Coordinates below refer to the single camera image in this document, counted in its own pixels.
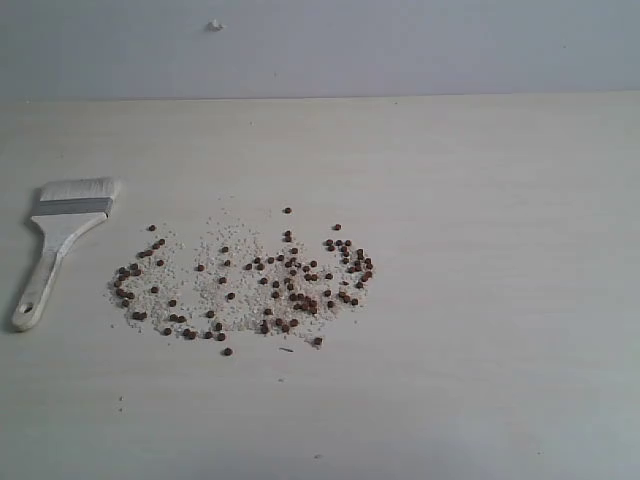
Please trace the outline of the white blob on wall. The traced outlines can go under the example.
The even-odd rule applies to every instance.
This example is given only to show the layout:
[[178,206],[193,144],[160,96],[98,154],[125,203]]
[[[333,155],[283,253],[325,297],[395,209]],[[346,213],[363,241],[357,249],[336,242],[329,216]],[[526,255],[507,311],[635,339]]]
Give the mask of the white blob on wall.
[[219,32],[225,29],[225,25],[217,19],[213,19],[206,24],[206,30],[209,32]]

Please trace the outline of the white wooden paint brush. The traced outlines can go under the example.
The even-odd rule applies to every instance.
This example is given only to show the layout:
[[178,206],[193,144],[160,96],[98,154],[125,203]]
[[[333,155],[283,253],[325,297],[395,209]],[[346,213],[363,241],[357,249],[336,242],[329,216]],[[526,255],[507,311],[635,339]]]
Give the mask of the white wooden paint brush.
[[119,191],[112,177],[52,181],[39,189],[30,221],[42,248],[12,315],[14,330],[39,323],[64,258],[79,238],[108,220]]

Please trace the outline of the grains and brown pellets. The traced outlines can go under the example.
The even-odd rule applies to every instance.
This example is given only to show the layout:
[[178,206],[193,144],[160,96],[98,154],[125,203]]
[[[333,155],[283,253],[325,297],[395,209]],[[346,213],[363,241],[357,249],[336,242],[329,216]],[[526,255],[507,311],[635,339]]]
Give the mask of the grains and brown pellets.
[[227,209],[207,219],[192,252],[178,230],[149,224],[143,248],[114,270],[105,296],[137,332],[217,341],[224,357],[234,353],[234,333],[298,338],[319,350],[328,323],[365,306],[376,266],[366,249],[341,237],[342,223],[309,251],[293,213],[282,208],[274,246]]

